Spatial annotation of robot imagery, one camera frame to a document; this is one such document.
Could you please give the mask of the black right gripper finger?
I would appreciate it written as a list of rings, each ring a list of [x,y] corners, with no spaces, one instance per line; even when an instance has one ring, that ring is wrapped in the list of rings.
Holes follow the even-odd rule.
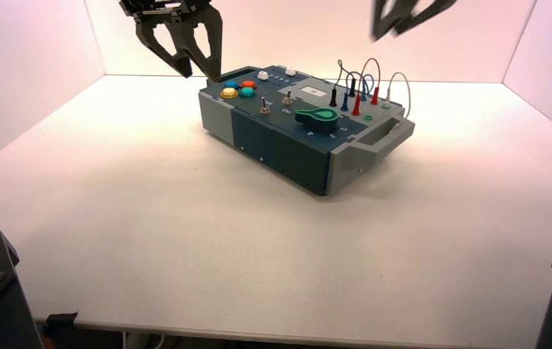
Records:
[[[403,16],[400,21],[394,26],[395,32],[398,35],[403,34],[404,32],[411,30],[418,25],[430,20],[431,18],[445,12],[450,7],[452,7],[457,1],[456,0],[435,0],[432,1],[424,10],[414,14],[412,10],[414,9],[417,1],[410,1],[412,6],[409,6],[407,13]]]
[[[372,38],[380,40],[391,31],[404,16],[402,1],[376,0],[372,20]]]

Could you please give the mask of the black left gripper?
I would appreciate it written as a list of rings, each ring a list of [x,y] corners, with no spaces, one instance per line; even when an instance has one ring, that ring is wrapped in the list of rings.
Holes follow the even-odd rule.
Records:
[[[181,76],[192,76],[191,62],[213,82],[221,80],[223,20],[210,1],[133,1],[121,0],[119,5],[136,24],[140,42]],[[176,35],[172,23],[176,24]],[[199,48],[194,29],[204,25],[209,43],[209,56]],[[171,54],[156,39],[154,29],[163,25],[172,39]]]

